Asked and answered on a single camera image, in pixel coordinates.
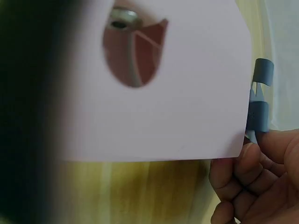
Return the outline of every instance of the wooden table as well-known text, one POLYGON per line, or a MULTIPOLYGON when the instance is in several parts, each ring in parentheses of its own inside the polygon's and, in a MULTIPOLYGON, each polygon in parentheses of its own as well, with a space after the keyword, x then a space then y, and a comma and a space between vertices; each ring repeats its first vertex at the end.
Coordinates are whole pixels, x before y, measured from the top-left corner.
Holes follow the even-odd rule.
MULTIPOLYGON (((237 0, 251 31, 252 67, 265 55, 259 0, 237 0)), ((219 202, 208 161, 68 162, 65 224, 208 224, 219 202)))

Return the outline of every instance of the finger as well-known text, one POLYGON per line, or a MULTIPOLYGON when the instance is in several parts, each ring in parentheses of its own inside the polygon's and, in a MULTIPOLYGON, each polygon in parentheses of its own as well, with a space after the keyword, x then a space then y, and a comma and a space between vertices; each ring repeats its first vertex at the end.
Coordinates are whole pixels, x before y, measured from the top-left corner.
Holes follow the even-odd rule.
POLYGON ((233 201, 232 204, 235 208, 235 217, 242 221, 249 211, 257 197, 250 194, 248 191, 243 190, 233 201))
POLYGON ((236 161, 234 174, 240 183, 255 195, 267 191, 278 179, 260 163, 261 151, 257 144, 249 143, 236 161))
POLYGON ((292 183, 299 189, 299 130, 271 131, 258 136, 261 150, 277 163, 284 163, 292 183))
POLYGON ((213 160, 209 179, 221 201, 231 201, 235 207, 235 216, 242 220, 256 196, 243 190, 243 186, 233 177, 233 159, 213 160))
POLYGON ((221 201, 231 201, 243 189, 233 178, 233 159, 212 160, 209 180, 221 201))
POLYGON ((257 142, 261 151, 276 163, 283 164, 285 155, 299 144, 299 129, 292 131, 270 131, 257 134, 257 142))
POLYGON ((218 204, 212 215, 211 224, 235 224, 233 205, 230 202, 218 204))
POLYGON ((271 171, 278 177, 281 177, 285 173, 284 165, 273 162, 264 153, 261 153, 260 163, 264 169, 271 171))

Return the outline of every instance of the fingernail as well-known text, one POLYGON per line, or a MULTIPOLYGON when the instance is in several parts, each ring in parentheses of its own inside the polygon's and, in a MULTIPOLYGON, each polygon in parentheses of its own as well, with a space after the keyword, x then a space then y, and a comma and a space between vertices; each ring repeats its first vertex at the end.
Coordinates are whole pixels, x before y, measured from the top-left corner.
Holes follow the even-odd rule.
POLYGON ((237 161, 240 161, 242 158, 245 157, 246 153, 247 153, 247 150, 248 148, 252 145, 253 143, 248 143, 246 145, 243 146, 243 149, 241 151, 241 154, 239 155, 239 157, 237 157, 237 161))

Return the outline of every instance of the cutout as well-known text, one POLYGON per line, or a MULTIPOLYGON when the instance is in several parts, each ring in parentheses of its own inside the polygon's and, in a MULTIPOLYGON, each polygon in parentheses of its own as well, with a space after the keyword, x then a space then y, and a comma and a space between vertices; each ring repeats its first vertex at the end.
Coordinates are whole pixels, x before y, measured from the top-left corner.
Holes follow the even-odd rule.
POLYGON ((148 17, 141 10, 117 5, 104 31, 106 62, 116 79, 129 87, 148 84, 160 64, 168 21, 153 23, 155 19, 148 17))

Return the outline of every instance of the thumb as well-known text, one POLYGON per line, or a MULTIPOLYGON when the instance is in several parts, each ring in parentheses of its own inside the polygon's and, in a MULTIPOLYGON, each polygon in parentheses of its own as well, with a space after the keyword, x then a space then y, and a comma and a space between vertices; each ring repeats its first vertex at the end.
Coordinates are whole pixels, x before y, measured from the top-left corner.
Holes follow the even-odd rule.
POLYGON ((285 165, 290 179, 299 190, 299 129, 263 133, 257 135, 257 142, 266 156, 285 165))

